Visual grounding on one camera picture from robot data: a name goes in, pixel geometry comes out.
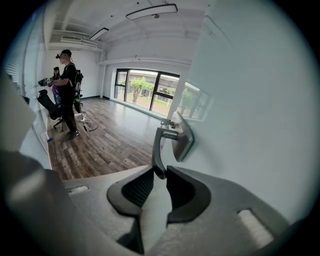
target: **man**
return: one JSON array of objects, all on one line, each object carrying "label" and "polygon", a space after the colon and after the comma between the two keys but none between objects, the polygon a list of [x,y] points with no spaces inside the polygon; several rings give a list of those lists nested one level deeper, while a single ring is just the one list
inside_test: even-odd
[{"label": "man", "polygon": [[75,113],[73,110],[75,93],[72,85],[75,82],[77,70],[75,65],[71,62],[70,50],[63,50],[59,56],[59,59],[60,63],[65,65],[63,73],[59,80],[53,80],[48,85],[59,86],[59,96],[61,99],[63,119],[70,130],[67,133],[67,136],[69,140],[73,140],[79,135],[75,121]]}]

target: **laminate flooring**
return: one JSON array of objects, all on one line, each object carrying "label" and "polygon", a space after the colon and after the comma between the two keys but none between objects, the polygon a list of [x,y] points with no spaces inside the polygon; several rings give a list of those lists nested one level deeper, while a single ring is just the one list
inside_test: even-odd
[{"label": "laminate flooring", "polygon": [[89,178],[116,173],[151,164],[152,147],[160,120],[138,110],[98,97],[83,99],[86,112],[85,131],[81,116],[75,120],[79,135],[66,140],[69,131],[64,123],[56,129],[57,120],[48,120],[47,133],[52,169],[62,180]]}]

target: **white ceiling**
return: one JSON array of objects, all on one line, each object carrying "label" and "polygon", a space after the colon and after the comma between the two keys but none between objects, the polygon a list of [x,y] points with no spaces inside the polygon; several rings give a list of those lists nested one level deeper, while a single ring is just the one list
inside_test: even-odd
[{"label": "white ceiling", "polygon": [[[163,13],[157,19],[126,18],[129,13],[166,3],[176,4],[178,13]],[[109,46],[139,38],[198,39],[207,5],[207,0],[63,0],[51,41],[59,42],[61,35],[87,39],[103,27],[109,31],[98,40]]]}]

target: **camera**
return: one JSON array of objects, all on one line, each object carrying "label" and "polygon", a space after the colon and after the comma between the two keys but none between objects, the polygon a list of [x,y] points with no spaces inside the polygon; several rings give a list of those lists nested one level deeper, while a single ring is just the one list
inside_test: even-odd
[{"label": "camera", "polygon": [[53,78],[50,77],[50,78],[44,78],[42,80],[39,80],[38,81],[38,84],[41,86],[41,87],[45,87],[47,86],[49,83],[51,83],[53,81]]}]

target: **metal bracket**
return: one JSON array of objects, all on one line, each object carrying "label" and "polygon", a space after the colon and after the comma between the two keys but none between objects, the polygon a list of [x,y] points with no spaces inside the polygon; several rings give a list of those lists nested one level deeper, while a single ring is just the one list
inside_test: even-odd
[{"label": "metal bracket", "polygon": [[175,159],[181,162],[193,145],[194,135],[191,128],[179,112],[173,113],[173,121],[169,119],[161,120],[161,127],[156,129],[153,148],[152,166],[155,174],[162,180],[166,178],[166,168],[161,161],[160,141],[161,138],[172,140],[172,149]]}]

